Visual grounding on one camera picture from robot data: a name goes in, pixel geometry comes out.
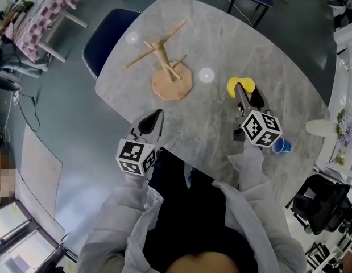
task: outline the marble table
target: marble table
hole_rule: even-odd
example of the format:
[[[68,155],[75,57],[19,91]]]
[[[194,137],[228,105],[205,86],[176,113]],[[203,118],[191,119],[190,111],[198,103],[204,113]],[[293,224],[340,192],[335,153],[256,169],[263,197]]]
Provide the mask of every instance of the marble table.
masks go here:
[[[170,61],[187,55],[184,64],[192,71],[193,88],[182,100],[163,101],[152,91],[151,75],[160,68],[155,55],[129,69],[124,65],[148,50],[144,40],[164,37],[183,19],[186,25],[165,48]],[[203,68],[213,70],[212,82],[199,79]],[[243,144],[232,141],[238,108],[227,92],[231,77],[251,77],[256,82],[292,143],[292,151],[284,155],[264,149],[263,171],[273,183],[276,199],[286,205],[312,174],[322,146],[323,139],[307,133],[305,123],[329,118],[328,109],[296,64],[237,18],[195,0],[157,0],[114,47],[96,92],[129,122],[145,111],[163,109],[163,146],[209,176],[235,186],[238,176],[227,156],[242,152]]]

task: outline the purple flowers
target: purple flowers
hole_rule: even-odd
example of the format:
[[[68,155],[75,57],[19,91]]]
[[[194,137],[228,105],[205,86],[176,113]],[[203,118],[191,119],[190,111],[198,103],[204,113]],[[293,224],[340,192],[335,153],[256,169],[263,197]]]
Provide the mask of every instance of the purple flowers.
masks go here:
[[[341,144],[352,148],[352,118],[345,109],[337,115],[336,133]]]

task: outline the pink checkered fabric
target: pink checkered fabric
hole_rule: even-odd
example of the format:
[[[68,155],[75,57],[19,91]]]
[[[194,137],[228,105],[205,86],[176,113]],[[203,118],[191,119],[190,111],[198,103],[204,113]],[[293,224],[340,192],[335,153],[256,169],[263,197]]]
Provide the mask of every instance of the pink checkered fabric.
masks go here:
[[[33,18],[25,18],[14,30],[13,42],[33,62],[39,59],[38,44],[47,27],[67,5],[76,9],[76,0],[45,0]]]

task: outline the white vase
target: white vase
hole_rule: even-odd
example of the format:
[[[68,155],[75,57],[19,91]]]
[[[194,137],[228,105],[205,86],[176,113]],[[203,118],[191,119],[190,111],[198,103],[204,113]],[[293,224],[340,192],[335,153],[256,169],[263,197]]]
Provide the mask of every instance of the white vase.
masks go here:
[[[336,122],[318,119],[306,122],[306,131],[321,137],[336,137]]]

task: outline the blue cup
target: blue cup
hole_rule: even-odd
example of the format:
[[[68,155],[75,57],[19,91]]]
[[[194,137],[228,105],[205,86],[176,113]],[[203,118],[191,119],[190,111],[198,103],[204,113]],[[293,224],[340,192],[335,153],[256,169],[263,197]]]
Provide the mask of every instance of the blue cup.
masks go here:
[[[289,152],[291,150],[291,144],[285,140],[282,136],[272,145],[272,151],[276,154],[280,152]]]

